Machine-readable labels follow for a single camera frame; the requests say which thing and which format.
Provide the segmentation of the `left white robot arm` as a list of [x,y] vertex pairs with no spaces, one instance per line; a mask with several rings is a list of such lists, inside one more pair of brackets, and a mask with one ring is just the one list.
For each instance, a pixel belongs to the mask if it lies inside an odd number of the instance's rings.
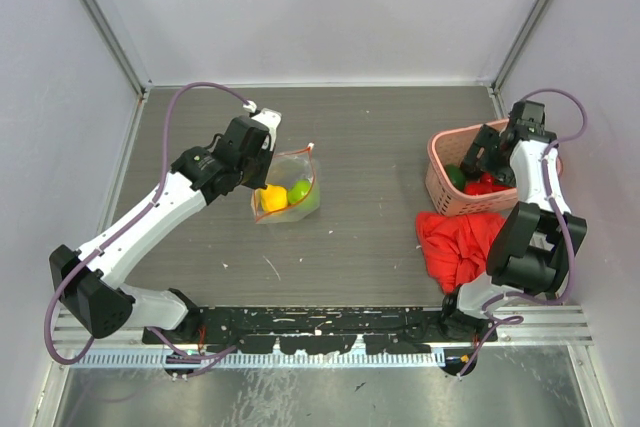
[[263,188],[282,116],[263,109],[234,118],[213,147],[184,151],[161,181],[107,231],[49,257],[62,304],[95,339],[122,327],[156,327],[178,343],[200,331],[195,306],[177,290],[126,285],[139,261],[173,229],[238,186]]

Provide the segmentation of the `green apple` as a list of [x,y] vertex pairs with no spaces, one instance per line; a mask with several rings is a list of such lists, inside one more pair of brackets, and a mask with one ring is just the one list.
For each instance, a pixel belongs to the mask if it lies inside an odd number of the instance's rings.
[[287,191],[287,200],[290,205],[295,205],[310,193],[312,188],[312,182],[306,178],[302,178],[295,182],[295,184]]

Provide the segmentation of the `yellow pear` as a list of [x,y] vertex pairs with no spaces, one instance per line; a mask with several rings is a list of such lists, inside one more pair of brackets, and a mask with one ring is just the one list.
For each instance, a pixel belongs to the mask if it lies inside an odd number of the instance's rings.
[[264,212],[271,213],[289,206],[288,191],[280,185],[267,184],[259,190],[260,205]]

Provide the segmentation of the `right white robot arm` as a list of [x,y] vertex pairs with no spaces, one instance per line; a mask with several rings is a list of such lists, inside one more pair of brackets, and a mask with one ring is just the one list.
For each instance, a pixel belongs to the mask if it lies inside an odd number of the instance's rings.
[[493,312],[522,298],[564,303],[587,222],[572,214],[557,172],[561,140],[545,126],[545,107],[525,96],[502,131],[484,126],[463,160],[465,170],[487,173],[517,191],[517,201],[493,241],[486,270],[445,296],[438,317],[444,337],[459,341],[497,326]]

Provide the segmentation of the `clear zip top bag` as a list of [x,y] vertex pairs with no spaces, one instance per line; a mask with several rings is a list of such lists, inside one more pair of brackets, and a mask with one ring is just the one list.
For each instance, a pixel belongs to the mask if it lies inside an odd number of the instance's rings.
[[266,185],[280,185],[287,191],[296,181],[306,178],[312,182],[310,193],[301,202],[280,211],[266,213],[260,205],[259,190],[251,197],[251,208],[256,224],[298,222],[320,207],[319,164],[313,157],[315,145],[304,149],[276,154],[266,177]]

